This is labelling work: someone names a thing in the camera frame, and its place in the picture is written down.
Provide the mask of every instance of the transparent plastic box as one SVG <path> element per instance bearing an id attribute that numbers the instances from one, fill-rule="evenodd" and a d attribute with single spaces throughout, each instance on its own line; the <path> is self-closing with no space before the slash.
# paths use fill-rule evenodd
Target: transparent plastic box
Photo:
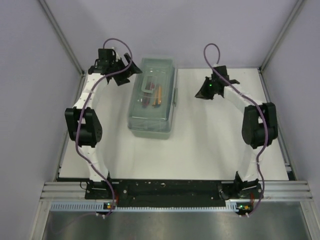
<path id="1" fill-rule="evenodd" d="M 168 139 L 177 100 L 172 58 L 143 58 L 134 82 L 128 128 L 136 137 Z"/>

